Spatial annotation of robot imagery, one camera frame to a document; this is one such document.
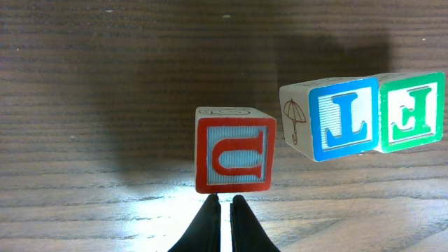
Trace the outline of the red letter U wooden block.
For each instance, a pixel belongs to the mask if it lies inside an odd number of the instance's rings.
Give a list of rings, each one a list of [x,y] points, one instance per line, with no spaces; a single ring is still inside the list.
[[[269,190],[276,134],[276,119],[255,108],[196,108],[196,191],[209,194]]]

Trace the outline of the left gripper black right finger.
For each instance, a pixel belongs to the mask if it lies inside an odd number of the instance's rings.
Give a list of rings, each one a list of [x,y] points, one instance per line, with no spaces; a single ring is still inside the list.
[[[242,195],[230,204],[230,226],[233,252],[280,252]]]

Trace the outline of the blue letter L wooden block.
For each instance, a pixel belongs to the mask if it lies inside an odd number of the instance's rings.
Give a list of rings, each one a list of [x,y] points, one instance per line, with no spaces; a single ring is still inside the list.
[[[375,77],[322,78],[281,86],[285,142],[316,162],[371,151],[379,141],[378,98]]]

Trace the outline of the green letter F wooden block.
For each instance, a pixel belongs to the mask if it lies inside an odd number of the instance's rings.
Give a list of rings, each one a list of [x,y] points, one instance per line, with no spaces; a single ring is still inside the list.
[[[376,151],[392,153],[442,139],[445,74],[379,73],[379,142]]]

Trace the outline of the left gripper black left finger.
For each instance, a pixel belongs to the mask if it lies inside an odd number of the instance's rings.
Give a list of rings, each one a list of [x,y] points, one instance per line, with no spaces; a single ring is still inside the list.
[[[181,238],[169,252],[220,252],[221,205],[217,194],[210,194]]]

